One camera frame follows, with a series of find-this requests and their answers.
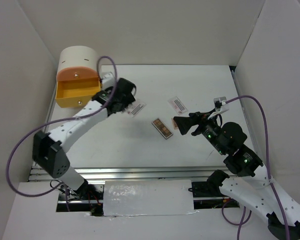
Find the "long brown eyeshadow palette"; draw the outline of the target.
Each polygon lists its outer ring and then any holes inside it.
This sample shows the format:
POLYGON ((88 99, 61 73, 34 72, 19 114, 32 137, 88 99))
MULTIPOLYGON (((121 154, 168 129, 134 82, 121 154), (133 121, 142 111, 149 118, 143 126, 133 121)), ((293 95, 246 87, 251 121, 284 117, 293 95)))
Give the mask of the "long brown eyeshadow palette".
POLYGON ((151 122, 151 124, 165 140, 173 136, 172 131, 163 123, 160 118, 156 118, 151 122))

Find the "yellow drawer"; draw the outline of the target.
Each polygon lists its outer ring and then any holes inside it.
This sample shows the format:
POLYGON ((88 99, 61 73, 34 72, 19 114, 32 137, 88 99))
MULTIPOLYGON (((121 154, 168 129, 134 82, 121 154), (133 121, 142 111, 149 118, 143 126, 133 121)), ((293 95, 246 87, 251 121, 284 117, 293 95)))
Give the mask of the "yellow drawer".
POLYGON ((83 107, 100 90, 98 78, 58 81, 55 101, 61 108, 83 107))

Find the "pink top drawer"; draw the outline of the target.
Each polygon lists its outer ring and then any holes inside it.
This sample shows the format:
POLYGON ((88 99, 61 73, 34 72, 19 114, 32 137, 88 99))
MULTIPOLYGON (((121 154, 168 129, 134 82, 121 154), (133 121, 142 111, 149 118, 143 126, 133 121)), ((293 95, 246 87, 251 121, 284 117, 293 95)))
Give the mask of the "pink top drawer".
POLYGON ((97 71, 89 67, 77 66, 67 67, 57 72, 56 81, 74 81, 74 80, 85 80, 91 78, 98 78, 97 71))

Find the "white nine-pan palette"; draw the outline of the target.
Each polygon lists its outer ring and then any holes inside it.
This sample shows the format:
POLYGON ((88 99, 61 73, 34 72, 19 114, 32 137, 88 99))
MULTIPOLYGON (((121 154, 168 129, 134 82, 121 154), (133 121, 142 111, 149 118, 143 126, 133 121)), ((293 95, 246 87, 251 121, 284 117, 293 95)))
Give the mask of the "white nine-pan palette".
POLYGON ((125 109, 125 112, 127 114, 130 114, 134 109, 135 109, 135 105, 133 103, 131 103, 127 106, 127 108, 125 109))

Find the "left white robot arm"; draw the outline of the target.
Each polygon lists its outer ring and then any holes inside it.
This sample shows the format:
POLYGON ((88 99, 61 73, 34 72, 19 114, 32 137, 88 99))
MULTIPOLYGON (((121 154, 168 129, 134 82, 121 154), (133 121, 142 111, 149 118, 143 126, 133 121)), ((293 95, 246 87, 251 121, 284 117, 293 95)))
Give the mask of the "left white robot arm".
POLYGON ((67 121, 48 133, 38 131, 33 137, 32 158, 53 179, 70 188, 76 199, 85 198, 91 189, 88 181, 72 166, 67 152, 96 124, 109 116, 125 111, 136 101, 133 90, 136 85, 120 78, 116 88, 107 88, 97 92, 73 120, 67 121))

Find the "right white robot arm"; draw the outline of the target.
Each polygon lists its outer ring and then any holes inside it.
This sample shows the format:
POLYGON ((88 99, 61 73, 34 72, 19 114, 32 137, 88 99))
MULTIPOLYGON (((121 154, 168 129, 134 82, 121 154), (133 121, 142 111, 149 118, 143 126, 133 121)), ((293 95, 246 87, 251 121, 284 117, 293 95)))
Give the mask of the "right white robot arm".
POLYGON ((175 116, 173 120, 182 135, 196 126, 191 135, 203 135, 225 156, 223 162, 235 177, 222 170, 214 171, 207 180, 211 195, 235 199, 263 219, 279 240, 300 239, 300 204, 268 175, 265 163, 244 144, 248 137, 239 124, 227 122, 219 126, 215 117, 203 112, 175 116))

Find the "small pink blush palette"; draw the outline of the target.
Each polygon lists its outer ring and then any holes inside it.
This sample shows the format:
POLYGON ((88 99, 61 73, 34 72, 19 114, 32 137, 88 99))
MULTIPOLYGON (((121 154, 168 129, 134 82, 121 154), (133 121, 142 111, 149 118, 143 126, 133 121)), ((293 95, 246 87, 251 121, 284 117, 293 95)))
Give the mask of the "small pink blush palette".
POLYGON ((177 123, 175 122, 174 118, 171 119, 171 122, 172 122, 173 129, 178 130, 179 127, 178 127, 177 123))

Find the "left false lash box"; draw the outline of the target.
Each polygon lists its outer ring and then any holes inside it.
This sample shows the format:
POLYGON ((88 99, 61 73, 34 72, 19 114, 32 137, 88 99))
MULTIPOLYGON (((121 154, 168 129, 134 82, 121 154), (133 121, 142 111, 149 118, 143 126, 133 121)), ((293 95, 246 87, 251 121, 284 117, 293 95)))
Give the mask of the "left false lash box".
POLYGON ((147 105, 145 102, 143 102, 142 100, 140 100, 138 98, 132 104, 135 105, 135 109, 130 114, 128 114, 131 117, 135 117, 147 105))

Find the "false lash box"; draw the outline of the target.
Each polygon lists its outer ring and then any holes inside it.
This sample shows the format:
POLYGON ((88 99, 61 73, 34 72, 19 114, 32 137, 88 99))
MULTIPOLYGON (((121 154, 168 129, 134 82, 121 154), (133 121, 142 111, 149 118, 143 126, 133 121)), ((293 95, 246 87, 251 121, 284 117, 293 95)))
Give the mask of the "false lash box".
POLYGON ((171 107, 176 111, 176 113, 180 116, 186 112, 188 112, 188 109, 185 107, 185 105, 181 102, 181 100, 175 96, 168 100, 168 103, 171 105, 171 107))
POLYGON ((130 114, 128 114, 131 117, 135 117, 147 105, 145 102, 143 102, 142 100, 140 100, 138 98, 132 104, 135 105, 135 109, 130 114))

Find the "right false lash box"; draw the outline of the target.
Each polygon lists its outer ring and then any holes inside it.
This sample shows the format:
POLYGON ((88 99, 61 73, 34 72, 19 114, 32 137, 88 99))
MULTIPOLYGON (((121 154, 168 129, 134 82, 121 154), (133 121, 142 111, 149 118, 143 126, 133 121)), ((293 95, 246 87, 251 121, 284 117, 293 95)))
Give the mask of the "right false lash box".
POLYGON ((188 109, 185 107, 185 105, 181 102, 181 100, 175 96, 168 100, 168 103, 171 105, 171 107, 176 111, 176 113, 180 116, 186 112, 188 112, 188 109))

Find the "cream rounded drawer cabinet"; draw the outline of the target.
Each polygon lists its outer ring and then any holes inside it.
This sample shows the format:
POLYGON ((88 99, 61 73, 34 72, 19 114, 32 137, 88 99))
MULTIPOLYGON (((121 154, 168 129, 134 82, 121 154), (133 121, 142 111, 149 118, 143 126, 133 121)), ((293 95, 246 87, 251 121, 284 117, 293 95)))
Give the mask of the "cream rounded drawer cabinet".
POLYGON ((60 53, 57 73, 68 68, 86 68, 97 72, 98 59, 98 53, 88 46, 67 47, 60 53))

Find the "white foil cover sheet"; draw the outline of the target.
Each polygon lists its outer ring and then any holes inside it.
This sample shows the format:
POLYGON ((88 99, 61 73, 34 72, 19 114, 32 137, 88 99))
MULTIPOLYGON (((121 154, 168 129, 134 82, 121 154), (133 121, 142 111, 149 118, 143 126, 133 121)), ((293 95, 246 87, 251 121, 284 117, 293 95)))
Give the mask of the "white foil cover sheet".
POLYGON ((195 212, 190 180, 107 181, 103 214, 121 216, 175 216, 195 212))

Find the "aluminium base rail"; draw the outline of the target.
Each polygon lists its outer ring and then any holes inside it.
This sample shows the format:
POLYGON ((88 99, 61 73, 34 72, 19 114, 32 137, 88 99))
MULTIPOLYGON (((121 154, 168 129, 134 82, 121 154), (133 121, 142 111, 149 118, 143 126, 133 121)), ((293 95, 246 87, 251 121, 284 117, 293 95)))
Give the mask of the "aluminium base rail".
POLYGON ((155 167, 155 168, 76 168, 77 173, 89 182, 111 180, 167 180, 204 179, 214 171, 222 170, 229 176, 233 174, 225 166, 197 167, 155 167))

